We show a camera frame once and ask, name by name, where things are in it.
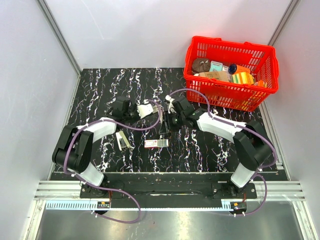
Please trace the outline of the white stapler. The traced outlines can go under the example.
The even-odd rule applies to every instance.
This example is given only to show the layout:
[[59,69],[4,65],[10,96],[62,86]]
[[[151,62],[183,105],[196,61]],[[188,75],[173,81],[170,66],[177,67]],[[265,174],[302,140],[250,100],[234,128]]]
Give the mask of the white stapler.
[[116,132],[115,136],[120,151],[131,148],[130,142],[122,130]]

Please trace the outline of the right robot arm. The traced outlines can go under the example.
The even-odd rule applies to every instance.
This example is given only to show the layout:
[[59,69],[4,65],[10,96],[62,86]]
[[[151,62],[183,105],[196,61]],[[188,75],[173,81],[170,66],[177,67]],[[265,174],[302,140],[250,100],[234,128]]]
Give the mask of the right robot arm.
[[167,95],[164,102],[160,135],[169,135],[183,127],[211,133],[235,145],[239,161],[227,186],[228,194],[239,198],[246,191],[245,186],[253,178],[258,168],[272,155],[272,144],[266,131],[257,121],[237,122],[219,117],[203,108],[194,106],[184,96],[172,98]]

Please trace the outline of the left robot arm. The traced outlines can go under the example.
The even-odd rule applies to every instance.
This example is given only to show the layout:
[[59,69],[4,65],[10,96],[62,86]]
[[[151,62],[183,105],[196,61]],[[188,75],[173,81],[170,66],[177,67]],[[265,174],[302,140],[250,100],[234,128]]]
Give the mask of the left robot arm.
[[128,97],[117,97],[105,117],[86,125],[66,125],[53,151],[52,162],[90,183],[91,192],[103,198],[109,189],[104,174],[91,163],[93,143],[119,131],[121,126],[117,123],[127,125],[140,119],[136,103]]

